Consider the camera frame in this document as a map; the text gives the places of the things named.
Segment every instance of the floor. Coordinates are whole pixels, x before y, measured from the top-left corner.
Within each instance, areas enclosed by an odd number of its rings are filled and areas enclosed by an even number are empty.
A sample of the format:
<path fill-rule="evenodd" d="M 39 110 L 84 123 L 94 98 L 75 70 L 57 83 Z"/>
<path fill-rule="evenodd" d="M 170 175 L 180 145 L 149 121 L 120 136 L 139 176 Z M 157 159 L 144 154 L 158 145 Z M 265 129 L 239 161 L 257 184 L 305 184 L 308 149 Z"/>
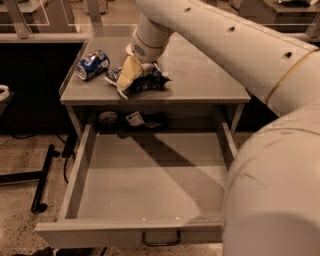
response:
<path fill-rule="evenodd" d="M 88 24 L 89 17 L 83 9 L 83 2 L 71 2 L 77 23 Z M 133 0 L 109 1 L 107 13 L 102 15 L 104 24 L 134 24 L 138 22 L 139 11 Z M 250 133 L 236 133 L 237 147 L 247 140 Z M 44 158 L 50 144 L 55 150 L 62 152 L 65 134 L 35 135 L 24 138 L 25 135 L 0 135 L 1 174 L 41 170 Z M 61 155 L 52 160 L 42 201 L 48 209 L 34 215 L 30 208 L 37 183 L 0 186 L 0 256 L 14 254 L 32 255 L 35 251 L 50 246 L 34 228 L 38 222 L 54 222 L 57 220 L 67 184 L 63 170 L 69 177 L 73 159 L 67 162 Z M 100 255 L 103 248 L 95 248 L 91 255 Z M 139 248 L 108 248 L 105 255 L 211 255 L 222 256 L 221 244 L 178 245 L 174 247 L 154 248 L 141 246 Z"/>

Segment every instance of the crushed can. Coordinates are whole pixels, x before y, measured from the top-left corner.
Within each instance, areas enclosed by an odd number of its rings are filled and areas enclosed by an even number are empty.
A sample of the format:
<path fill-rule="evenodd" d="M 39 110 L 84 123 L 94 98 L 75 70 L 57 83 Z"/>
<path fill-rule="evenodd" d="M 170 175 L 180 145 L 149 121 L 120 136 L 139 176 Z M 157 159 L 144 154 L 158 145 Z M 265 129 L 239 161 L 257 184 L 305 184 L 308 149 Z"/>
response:
<path fill-rule="evenodd" d="M 110 60 L 103 50 L 97 50 L 77 64 L 77 74 L 81 80 L 88 81 L 103 73 L 110 65 Z"/>

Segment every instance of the speckled floor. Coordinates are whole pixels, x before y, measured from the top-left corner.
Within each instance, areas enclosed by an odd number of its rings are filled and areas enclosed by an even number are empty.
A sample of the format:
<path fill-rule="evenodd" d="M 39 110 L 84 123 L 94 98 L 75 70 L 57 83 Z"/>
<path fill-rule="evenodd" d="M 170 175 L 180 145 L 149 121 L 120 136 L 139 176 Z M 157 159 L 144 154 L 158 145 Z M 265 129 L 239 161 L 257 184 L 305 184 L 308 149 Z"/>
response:
<path fill-rule="evenodd" d="M 239 148 L 250 133 L 236 133 L 235 142 Z M 55 145 L 55 150 L 62 153 L 64 144 L 56 135 L 36 135 L 27 139 L 15 139 L 10 135 L 0 135 L 1 174 L 41 170 L 48 146 Z M 36 250 L 50 246 L 34 228 L 38 222 L 53 222 L 57 219 L 67 184 L 63 169 L 65 158 L 61 155 L 52 159 L 42 202 L 48 209 L 34 215 L 30 208 L 37 183 L 0 186 L 0 255 L 31 255 Z M 73 159 L 67 162 L 66 176 L 69 177 Z M 94 249 L 92 255 L 100 255 L 103 248 Z M 222 256 L 221 244 L 179 245 L 174 247 L 153 248 L 108 248 L 105 255 L 211 255 Z"/>

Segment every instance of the table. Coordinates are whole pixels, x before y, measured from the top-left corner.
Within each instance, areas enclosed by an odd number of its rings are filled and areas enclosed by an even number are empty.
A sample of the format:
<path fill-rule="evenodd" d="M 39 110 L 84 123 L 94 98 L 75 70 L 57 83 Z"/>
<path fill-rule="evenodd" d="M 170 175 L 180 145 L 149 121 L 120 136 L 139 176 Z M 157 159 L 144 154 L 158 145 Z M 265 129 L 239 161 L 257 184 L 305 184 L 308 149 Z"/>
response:
<path fill-rule="evenodd" d="M 110 68 L 120 67 L 134 28 L 98 28 L 80 56 L 103 49 Z M 220 110 L 250 97 L 178 34 L 158 65 L 172 81 L 128 100 L 104 75 L 84 82 L 72 69 L 66 78 L 61 102 L 81 142 L 58 221 L 36 227 L 54 248 L 221 242 L 224 183 L 236 149 Z M 101 133 L 95 118 L 106 110 L 161 111 L 170 122 L 159 133 Z"/>

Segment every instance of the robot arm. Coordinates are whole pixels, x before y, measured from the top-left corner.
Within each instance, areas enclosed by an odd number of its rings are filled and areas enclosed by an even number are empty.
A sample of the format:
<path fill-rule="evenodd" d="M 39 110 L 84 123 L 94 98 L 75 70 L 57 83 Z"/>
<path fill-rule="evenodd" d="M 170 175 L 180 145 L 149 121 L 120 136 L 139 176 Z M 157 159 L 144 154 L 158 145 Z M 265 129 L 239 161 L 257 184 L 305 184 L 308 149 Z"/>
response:
<path fill-rule="evenodd" d="M 140 60 L 156 60 L 176 31 L 279 116 L 320 97 L 317 47 L 199 0 L 136 3 L 143 15 L 131 48 Z"/>
<path fill-rule="evenodd" d="M 231 165 L 224 255 L 319 255 L 318 48 L 199 0 L 136 3 L 142 17 L 131 49 L 141 61 L 155 61 L 176 31 L 282 116 Z"/>

